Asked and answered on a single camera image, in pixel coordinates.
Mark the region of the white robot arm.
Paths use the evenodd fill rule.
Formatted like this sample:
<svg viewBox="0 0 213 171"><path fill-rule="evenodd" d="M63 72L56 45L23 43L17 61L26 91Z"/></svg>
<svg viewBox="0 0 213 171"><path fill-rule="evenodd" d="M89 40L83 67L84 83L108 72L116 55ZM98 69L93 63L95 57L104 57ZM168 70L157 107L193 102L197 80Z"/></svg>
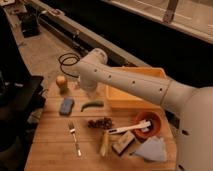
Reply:
<svg viewBox="0 0 213 171"><path fill-rule="evenodd" d="M100 48L80 59L76 68L85 91L95 90L101 82L177 115L176 171L213 171L213 87L196 88L109 67Z"/></svg>

